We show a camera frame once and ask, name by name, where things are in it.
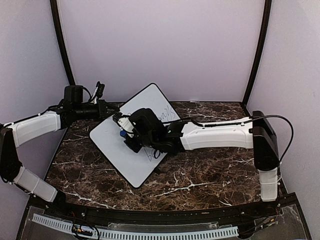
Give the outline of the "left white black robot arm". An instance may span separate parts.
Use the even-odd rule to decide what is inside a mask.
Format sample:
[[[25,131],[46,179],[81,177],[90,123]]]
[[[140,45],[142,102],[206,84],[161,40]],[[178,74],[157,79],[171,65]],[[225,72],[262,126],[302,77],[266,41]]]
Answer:
[[[119,112],[119,107],[102,99],[104,84],[98,82],[89,99],[84,101],[87,91],[82,85],[69,85],[64,97],[57,104],[49,106],[36,115],[0,126],[0,178],[4,183],[14,184],[28,194],[51,203],[51,210],[60,218],[71,213],[65,203],[63,192],[45,182],[28,170],[19,160],[17,148],[26,142],[48,133],[70,127],[79,120],[106,119]]]

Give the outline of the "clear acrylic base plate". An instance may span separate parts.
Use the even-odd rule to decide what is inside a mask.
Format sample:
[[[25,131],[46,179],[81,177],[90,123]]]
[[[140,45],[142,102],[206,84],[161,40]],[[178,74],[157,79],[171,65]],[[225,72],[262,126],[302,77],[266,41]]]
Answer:
[[[84,237],[74,237],[73,235],[59,232],[57,230],[42,226],[32,222],[34,214],[45,215],[47,217],[62,219],[59,217],[48,216],[38,211],[32,210],[26,217],[25,224],[22,228],[20,240],[89,240]],[[178,224],[178,225],[142,225],[142,224],[124,224],[110,223],[107,226],[92,226],[86,223],[76,223],[81,227],[104,228],[117,231],[133,232],[152,232],[152,233],[169,233],[169,232],[193,232],[213,229],[222,229],[228,227],[237,227],[232,224],[219,225],[218,222]],[[283,213],[272,216],[266,220],[258,219],[254,221],[253,226],[246,230],[238,228],[238,236],[225,238],[222,240],[306,240],[307,233],[303,227],[302,220],[294,206],[286,206]]]

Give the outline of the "left black frame post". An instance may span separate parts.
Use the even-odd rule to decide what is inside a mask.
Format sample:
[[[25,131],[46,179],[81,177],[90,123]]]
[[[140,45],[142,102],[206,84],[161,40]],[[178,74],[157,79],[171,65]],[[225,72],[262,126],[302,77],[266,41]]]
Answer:
[[[71,68],[71,64],[70,64],[70,60],[69,60],[69,56],[67,53],[67,48],[64,40],[62,24],[61,24],[59,9],[58,9],[58,1],[50,0],[49,2],[50,2],[50,9],[51,9],[55,35],[56,35],[64,71],[65,71],[69,85],[75,85],[76,82],[72,73],[72,68]]]

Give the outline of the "black curved front rail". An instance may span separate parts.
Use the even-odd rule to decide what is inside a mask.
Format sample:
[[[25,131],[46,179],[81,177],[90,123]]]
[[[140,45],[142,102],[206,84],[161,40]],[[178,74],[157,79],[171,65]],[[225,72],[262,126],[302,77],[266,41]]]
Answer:
[[[37,211],[50,217],[86,223],[91,226],[116,224],[183,225],[217,222],[219,225],[251,225],[255,220],[283,213],[283,208],[295,204],[295,193],[283,194],[274,202],[252,202],[236,206],[182,211],[136,211],[90,207],[73,203],[50,206],[43,200],[28,201],[24,215]]]

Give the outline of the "black frame post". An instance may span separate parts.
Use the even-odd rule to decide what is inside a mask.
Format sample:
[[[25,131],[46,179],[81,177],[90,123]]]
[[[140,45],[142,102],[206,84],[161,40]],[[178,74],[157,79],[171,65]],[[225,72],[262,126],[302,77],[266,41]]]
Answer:
[[[69,60],[69,56],[67,53],[67,48],[64,40],[62,24],[61,24],[59,9],[58,9],[58,1],[50,0],[49,2],[50,2],[50,9],[51,9],[55,35],[56,35],[64,71],[65,71],[69,85],[75,85],[76,82],[72,73],[72,68],[71,68],[71,64],[70,64],[70,60]]]
[[[268,26],[269,26],[269,20],[270,20],[270,14],[271,14],[271,8],[272,8],[272,0],[265,0],[264,1],[264,7],[263,7],[263,13],[262,13],[262,20],[261,20],[261,26],[256,46],[256,51],[252,63],[252,68],[250,71],[250,75],[248,78],[247,86],[244,92],[244,96],[241,101],[241,107],[246,112],[247,115],[250,113],[248,112],[247,106],[251,97],[251,94],[253,92],[253,87],[255,84],[255,80],[258,74],[261,58],[263,55],[265,40],[267,36]]]

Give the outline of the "right black frame post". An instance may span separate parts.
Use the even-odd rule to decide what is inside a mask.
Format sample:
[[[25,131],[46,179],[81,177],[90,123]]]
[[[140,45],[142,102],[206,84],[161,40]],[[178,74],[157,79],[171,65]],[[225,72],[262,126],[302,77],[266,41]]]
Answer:
[[[265,40],[267,36],[268,26],[269,26],[269,20],[270,20],[270,14],[271,14],[271,8],[272,8],[272,0],[265,0],[264,1],[264,7],[263,7],[263,13],[262,13],[262,20],[261,20],[261,26],[256,46],[256,51],[252,63],[252,68],[250,71],[250,75],[248,78],[247,86],[244,92],[244,96],[241,101],[241,107],[246,112],[247,115],[250,113],[248,112],[247,106],[251,97],[251,94],[253,92],[253,87],[255,84],[255,80],[258,74],[261,58],[263,55]]]

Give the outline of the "blue whiteboard eraser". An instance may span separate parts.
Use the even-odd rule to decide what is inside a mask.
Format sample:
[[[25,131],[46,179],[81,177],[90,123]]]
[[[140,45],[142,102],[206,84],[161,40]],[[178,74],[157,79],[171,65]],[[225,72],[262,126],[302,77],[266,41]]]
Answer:
[[[123,138],[127,138],[127,137],[128,137],[128,134],[127,134],[126,131],[121,130],[121,131],[120,131],[120,136],[123,137]]]

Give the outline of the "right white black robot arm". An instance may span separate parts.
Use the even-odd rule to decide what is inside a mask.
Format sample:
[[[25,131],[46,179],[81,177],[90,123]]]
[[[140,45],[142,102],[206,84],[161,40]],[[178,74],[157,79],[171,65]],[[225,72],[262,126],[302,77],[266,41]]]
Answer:
[[[252,149],[261,198],[255,205],[255,213],[266,217],[274,210],[280,158],[276,133],[261,111],[237,120],[200,123],[191,118],[162,122],[150,108],[141,108],[113,120],[121,128],[124,143],[133,152],[138,153],[143,147],[152,148],[155,158],[162,153],[204,148]]]

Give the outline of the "white whiteboard black frame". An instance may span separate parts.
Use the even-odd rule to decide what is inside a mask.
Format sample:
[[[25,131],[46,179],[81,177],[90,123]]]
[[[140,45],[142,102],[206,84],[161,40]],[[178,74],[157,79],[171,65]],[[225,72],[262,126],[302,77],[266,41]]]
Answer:
[[[180,119],[179,114],[155,83],[149,84],[131,97],[119,108],[119,112],[130,115],[141,108],[151,109],[162,122]],[[135,153],[124,143],[125,139],[120,132],[121,128],[110,116],[95,127],[89,137],[123,178],[132,187],[139,188],[167,154],[155,153],[149,147],[142,147]]]

